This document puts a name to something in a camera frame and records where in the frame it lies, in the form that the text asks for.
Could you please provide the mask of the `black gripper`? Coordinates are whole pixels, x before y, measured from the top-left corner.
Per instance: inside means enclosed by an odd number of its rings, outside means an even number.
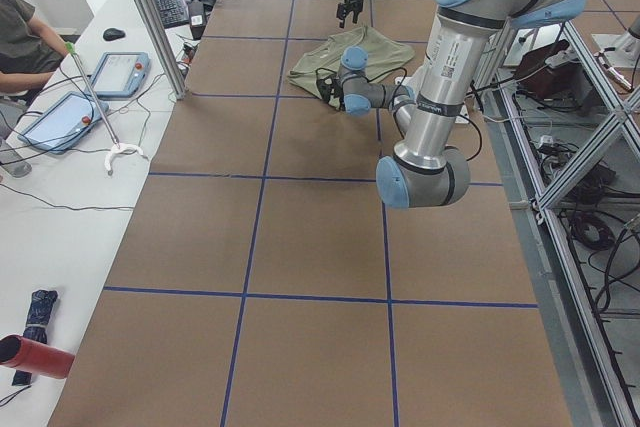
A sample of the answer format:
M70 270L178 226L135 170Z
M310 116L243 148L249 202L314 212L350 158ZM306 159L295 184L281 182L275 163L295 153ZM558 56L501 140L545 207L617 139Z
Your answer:
M352 22L357 23L359 16L363 11L363 5L363 0L343 0L343 3L339 3L336 10L336 18L339 20L339 27L345 27L345 22L350 10L352 13Z

